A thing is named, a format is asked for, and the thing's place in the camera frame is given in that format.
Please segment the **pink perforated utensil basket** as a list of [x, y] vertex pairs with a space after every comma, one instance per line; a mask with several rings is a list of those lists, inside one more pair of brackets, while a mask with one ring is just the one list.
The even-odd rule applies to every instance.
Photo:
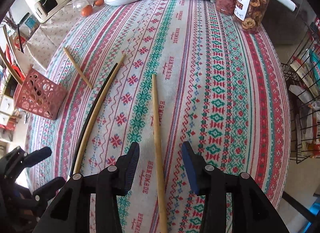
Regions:
[[31, 68], [14, 93], [14, 106], [46, 119], [56, 120], [67, 90]]

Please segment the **short bamboo chopstick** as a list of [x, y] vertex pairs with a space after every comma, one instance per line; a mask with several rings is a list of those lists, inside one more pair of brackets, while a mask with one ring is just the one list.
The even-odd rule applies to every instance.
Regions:
[[76, 63], [76, 61], [74, 60], [74, 58], [72, 57], [72, 55], [70, 54], [70, 52], [68, 51], [68, 49], [66, 47], [63, 47], [63, 51], [66, 54], [66, 56], [68, 57], [69, 61], [72, 63], [72, 65], [74, 66], [75, 70], [77, 71], [77, 73], [80, 75], [80, 77], [84, 80], [84, 82], [87, 84], [87, 86], [90, 89], [93, 89], [93, 85], [91, 85], [91, 83], [89, 82], [88, 78], [85, 76], [85, 74], [82, 72], [81, 68], [78, 66], [78, 64]]

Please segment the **patterned striped tablecloth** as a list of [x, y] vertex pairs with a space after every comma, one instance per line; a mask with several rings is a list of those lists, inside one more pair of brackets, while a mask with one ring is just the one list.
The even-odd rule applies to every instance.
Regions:
[[[63, 52], [93, 84], [90, 89]], [[27, 170], [31, 190], [67, 177], [89, 110], [108, 73], [80, 171], [96, 174], [139, 143], [131, 191], [118, 198], [124, 232], [159, 232], [152, 75], [156, 75], [169, 232], [198, 232], [204, 198], [194, 195], [181, 145], [228, 174], [247, 172], [278, 206], [290, 155], [289, 103], [276, 51], [263, 28], [250, 35], [206, 0], [140, 0], [102, 10], [71, 28], [46, 76], [67, 96], [56, 120], [30, 117], [25, 148], [52, 155]]]

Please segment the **white floral table cover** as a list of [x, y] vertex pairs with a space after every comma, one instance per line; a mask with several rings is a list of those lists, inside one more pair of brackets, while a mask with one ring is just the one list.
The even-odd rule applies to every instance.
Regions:
[[45, 74], [56, 50], [80, 18], [80, 13], [69, 2], [38, 27], [24, 47], [34, 69]]

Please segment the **glass jar with tomatoes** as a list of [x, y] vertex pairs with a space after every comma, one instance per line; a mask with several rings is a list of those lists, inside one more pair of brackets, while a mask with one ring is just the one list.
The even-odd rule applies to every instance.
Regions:
[[73, 0], [73, 10], [81, 17], [85, 18], [98, 12], [105, 6], [104, 0]]

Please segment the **dried fruit slices jar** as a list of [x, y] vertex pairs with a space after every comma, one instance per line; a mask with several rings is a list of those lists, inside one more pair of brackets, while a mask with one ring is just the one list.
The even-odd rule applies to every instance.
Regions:
[[236, 0], [233, 21], [243, 31], [256, 34], [269, 0]]

